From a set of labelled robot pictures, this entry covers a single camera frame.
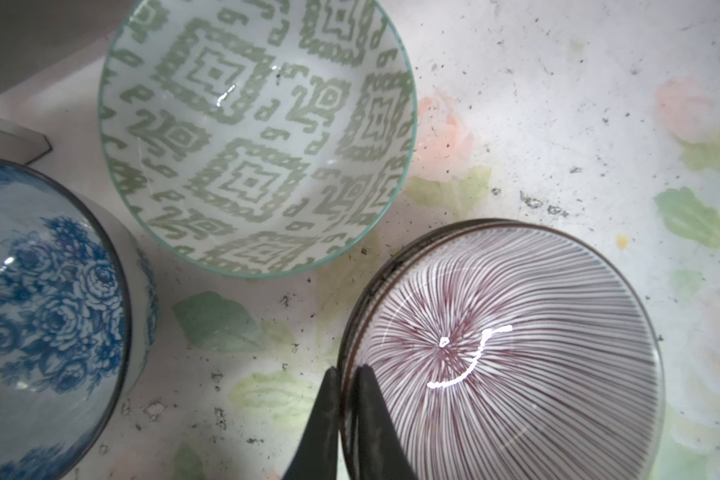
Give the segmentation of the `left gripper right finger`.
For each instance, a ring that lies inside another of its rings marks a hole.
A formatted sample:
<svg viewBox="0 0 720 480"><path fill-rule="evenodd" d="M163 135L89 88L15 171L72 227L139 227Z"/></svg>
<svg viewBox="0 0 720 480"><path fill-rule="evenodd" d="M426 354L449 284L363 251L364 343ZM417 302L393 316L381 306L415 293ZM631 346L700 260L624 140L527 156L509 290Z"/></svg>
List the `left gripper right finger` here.
<svg viewBox="0 0 720 480"><path fill-rule="evenodd" d="M359 478L416 479L370 365L357 369L355 384L353 422Z"/></svg>

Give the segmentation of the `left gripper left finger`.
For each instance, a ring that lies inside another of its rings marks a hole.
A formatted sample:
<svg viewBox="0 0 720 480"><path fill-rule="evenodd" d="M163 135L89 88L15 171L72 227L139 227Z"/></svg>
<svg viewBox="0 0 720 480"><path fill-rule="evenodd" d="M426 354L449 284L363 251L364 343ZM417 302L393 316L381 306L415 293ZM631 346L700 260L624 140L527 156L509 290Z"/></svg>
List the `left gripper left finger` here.
<svg viewBox="0 0 720 480"><path fill-rule="evenodd" d="M284 480L335 480L337 476L340 379L335 367L324 374L315 403Z"/></svg>

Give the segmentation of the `pink ribbed glass bowl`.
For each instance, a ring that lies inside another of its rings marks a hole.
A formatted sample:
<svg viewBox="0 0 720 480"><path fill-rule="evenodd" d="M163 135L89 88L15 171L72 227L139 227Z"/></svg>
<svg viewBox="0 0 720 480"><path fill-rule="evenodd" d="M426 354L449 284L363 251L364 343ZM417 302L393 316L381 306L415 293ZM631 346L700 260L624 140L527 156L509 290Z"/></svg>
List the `pink ribbed glass bowl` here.
<svg viewBox="0 0 720 480"><path fill-rule="evenodd" d="M365 365L421 479L645 479L654 463L665 382L648 313L608 259L560 231L461 221L374 275L338 354L354 479Z"/></svg>

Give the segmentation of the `blue rose pattern bowl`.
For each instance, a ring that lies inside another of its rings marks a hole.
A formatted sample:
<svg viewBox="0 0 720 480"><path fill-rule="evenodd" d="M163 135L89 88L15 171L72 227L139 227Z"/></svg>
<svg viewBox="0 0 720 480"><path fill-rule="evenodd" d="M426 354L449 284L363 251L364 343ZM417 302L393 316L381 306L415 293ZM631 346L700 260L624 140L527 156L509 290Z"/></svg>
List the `blue rose pattern bowl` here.
<svg viewBox="0 0 720 480"><path fill-rule="evenodd" d="M89 198L0 160L0 479L58 479L94 446L155 341L150 263Z"/></svg>

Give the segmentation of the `pale green geometric bowl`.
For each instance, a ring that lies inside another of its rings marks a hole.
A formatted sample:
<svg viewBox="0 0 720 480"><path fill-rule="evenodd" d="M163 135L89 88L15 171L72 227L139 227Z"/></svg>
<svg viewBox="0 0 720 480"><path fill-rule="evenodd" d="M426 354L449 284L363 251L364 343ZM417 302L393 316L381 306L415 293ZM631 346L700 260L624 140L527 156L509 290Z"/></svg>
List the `pale green geometric bowl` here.
<svg viewBox="0 0 720 480"><path fill-rule="evenodd" d="M411 164L413 69L376 1L140 1L98 93L113 183L178 256L299 273L381 220Z"/></svg>

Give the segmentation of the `two-tier steel dish rack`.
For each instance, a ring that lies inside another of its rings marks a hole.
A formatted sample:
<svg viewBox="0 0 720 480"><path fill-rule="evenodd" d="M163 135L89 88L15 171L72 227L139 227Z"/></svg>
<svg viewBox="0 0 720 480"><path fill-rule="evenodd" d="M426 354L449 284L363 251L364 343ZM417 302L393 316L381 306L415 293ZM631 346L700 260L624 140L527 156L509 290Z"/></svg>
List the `two-tier steel dish rack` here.
<svg viewBox="0 0 720 480"><path fill-rule="evenodd" d="M0 1L0 93L108 33L132 1ZM0 118L0 159L27 165L52 150L42 133Z"/></svg>

